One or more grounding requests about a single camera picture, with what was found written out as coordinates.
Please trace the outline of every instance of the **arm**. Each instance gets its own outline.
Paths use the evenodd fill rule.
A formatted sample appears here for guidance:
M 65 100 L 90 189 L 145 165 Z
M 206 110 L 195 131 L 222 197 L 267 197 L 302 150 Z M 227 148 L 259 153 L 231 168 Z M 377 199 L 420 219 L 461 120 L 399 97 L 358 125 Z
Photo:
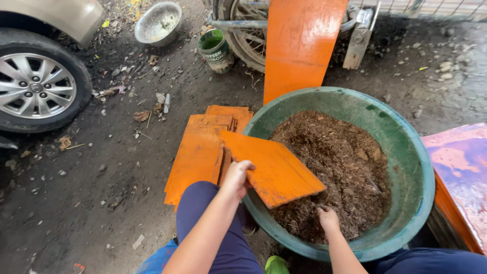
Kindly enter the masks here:
M 247 193 L 246 171 L 254 168 L 248 160 L 231 163 L 222 187 L 172 254 L 163 274 L 209 272 L 223 237 L 235 216 L 240 199 Z
M 367 274 L 343 237 L 335 211 L 331 208 L 327 211 L 318 208 L 317 212 L 319 222 L 328 239 L 333 274 Z

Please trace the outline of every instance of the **navy blue pants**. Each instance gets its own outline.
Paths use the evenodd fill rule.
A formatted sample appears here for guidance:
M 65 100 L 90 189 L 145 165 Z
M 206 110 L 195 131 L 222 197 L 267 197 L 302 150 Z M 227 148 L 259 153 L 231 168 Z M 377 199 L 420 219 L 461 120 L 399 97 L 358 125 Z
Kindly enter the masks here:
M 176 213 L 176 230 L 180 242 L 199 220 L 219 187 L 206 181 L 196 182 L 184 191 Z M 242 226 L 243 207 L 239 207 L 211 266 L 210 273 L 262 273 L 250 249 Z M 162 271 L 175 247 L 171 242 L 147 259 L 137 274 Z M 487 274 L 487 257 L 451 249 L 400 249 L 380 260 L 366 264 L 370 274 Z

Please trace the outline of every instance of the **green paint can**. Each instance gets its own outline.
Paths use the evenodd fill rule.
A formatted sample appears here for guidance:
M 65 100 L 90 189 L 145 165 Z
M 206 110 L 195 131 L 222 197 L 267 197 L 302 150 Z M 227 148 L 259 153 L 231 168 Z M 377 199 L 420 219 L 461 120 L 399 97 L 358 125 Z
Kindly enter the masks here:
M 230 47 L 223 36 L 223 31 L 210 29 L 198 40 L 198 50 L 206 59 L 210 68 L 219 74 L 228 72 L 233 66 Z

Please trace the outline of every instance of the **person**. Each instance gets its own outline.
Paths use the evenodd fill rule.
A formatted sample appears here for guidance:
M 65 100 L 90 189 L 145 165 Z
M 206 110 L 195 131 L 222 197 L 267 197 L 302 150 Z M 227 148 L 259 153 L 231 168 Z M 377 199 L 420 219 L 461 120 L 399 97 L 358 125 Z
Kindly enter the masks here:
M 250 187 L 248 160 L 231 163 L 221 187 L 199 181 L 184 191 L 176 213 L 179 246 L 170 241 L 136 271 L 136 274 L 262 274 L 242 228 L 248 225 L 241 199 Z M 329 242 L 334 274 L 367 274 L 340 232 L 332 209 L 317 209 L 317 217 Z M 449 249 L 400 249 L 375 261 L 374 274 L 484 274 L 485 256 Z M 266 274 L 288 274 L 284 259 L 272 256 Z

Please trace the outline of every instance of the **car tire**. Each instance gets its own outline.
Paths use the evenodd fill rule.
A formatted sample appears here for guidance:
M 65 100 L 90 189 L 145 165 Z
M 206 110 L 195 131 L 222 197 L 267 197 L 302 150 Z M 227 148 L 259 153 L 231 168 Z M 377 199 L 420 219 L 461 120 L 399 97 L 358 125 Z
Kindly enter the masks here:
M 62 112 L 47 118 L 23 118 L 0 109 L 0 130 L 39 133 L 69 124 L 86 107 L 92 96 L 92 82 L 86 67 L 62 45 L 47 37 L 23 30 L 0 28 L 0 58 L 21 53 L 46 57 L 64 66 L 74 79 L 75 96 Z

